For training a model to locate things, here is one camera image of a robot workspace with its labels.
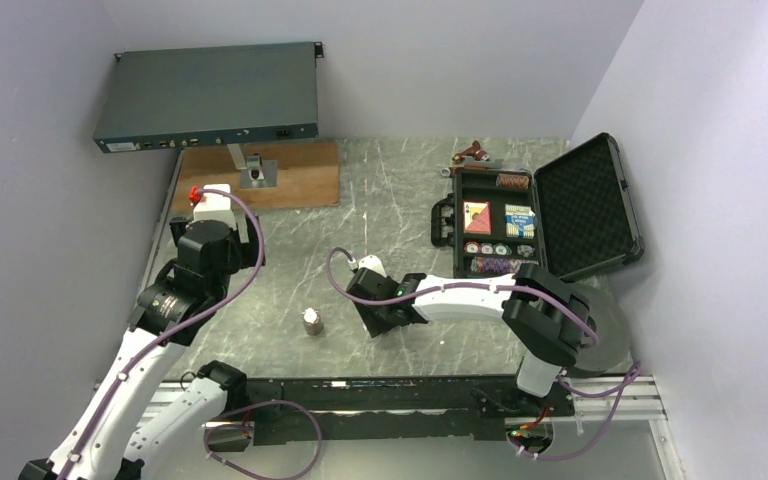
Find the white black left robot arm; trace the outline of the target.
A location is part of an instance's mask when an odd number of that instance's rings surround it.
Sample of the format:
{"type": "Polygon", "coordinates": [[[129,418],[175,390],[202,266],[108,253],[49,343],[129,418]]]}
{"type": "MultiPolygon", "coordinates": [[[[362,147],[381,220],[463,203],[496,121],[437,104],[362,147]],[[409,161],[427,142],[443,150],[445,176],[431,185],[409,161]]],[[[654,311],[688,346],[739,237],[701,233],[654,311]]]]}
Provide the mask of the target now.
{"type": "Polygon", "coordinates": [[[137,299],[110,370],[63,442],[30,460],[22,479],[147,479],[186,430],[214,416],[239,417],[246,377],[213,361],[193,386],[144,426],[138,424],[167,372],[200,328],[232,299],[230,279],[265,262],[257,216],[238,222],[230,211],[171,221],[176,256],[137,299]]]}

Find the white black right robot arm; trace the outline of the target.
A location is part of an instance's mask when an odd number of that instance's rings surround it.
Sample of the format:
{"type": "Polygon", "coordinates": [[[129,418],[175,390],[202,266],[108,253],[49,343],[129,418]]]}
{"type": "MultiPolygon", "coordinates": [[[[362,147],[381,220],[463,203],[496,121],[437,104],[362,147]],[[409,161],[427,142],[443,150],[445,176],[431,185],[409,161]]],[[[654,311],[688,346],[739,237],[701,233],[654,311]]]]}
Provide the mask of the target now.
{"type": "Polygon", "coordinates": [[[408,274],[401,281],[361,265],[338,291],[358,307],[372,336],[443,320],[505,325],[525,347],[510,391],[513,406],[524,415],[545,407],[561,373],[601,342],[587,297],[537,264],[483,279],[408,274]]]}

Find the black poker set case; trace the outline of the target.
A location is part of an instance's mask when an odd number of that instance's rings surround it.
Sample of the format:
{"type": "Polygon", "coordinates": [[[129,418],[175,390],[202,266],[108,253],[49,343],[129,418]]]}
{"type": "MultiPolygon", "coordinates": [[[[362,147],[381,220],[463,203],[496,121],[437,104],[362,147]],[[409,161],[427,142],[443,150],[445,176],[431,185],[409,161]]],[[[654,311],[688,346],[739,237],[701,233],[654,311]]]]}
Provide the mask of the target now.
{"type": "Polygon", "coordinates": [[[641,259],[645,251],[615,139],[600,133],[546,165],[527,170],[459,169],[452,191],[431,210],[430,241],[453,252],[453,272],[460,278],[498,275],[469,272],[480,254],[464,252],[469,241],[504,243],[510,256],[484,256],[536,260],[551,274],[573,282],[605,274],[641,259]],[[531,177],[528,190],[499,188],[498,174],[531,177]],[[492,218],[490,235],[463,231],[463,202],[488,202],[492,218]],[[505,231],[505,205],[529,206],[536,215],[533,238],[509,238],[505,231]],[[517,254],[517,246],[536,248],[534,258],[517,254]]]}

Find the clear round plastic disc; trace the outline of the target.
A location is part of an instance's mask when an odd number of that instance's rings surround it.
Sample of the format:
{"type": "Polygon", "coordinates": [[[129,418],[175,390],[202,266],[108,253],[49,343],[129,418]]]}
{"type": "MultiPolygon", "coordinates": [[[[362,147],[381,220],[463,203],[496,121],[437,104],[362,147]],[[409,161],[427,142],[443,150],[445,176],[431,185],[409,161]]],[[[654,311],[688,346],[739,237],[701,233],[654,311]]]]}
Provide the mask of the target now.
{"type": "Polygon", "coordinates": [[[514,238],[533,238],[536,233],[535,217],[512,215],[507,218],[507,234],[514,238]]]}

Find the poker chip roll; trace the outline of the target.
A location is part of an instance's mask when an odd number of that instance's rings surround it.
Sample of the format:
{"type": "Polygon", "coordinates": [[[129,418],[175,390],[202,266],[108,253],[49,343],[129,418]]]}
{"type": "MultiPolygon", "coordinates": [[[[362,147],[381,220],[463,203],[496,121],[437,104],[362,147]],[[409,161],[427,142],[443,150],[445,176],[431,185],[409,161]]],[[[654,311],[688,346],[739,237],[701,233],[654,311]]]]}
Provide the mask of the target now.
{"type": "Polygon", "coordinates": [[[528,190],[531,187],[531,177],[519,174],[498,174],[495,184],[499,188],[528,190]]]}

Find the red playing card deck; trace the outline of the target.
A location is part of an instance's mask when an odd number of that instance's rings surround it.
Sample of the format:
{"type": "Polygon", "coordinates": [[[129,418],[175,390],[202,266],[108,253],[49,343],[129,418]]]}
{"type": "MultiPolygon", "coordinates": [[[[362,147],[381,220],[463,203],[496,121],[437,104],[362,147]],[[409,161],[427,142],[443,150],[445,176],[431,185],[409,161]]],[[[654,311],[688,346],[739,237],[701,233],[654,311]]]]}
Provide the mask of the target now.
{"type": "Polygon", "coordinates": [[[488,202],[463,202],[463,231],[466,234],[490,235],[492,218],[488,202]]]}

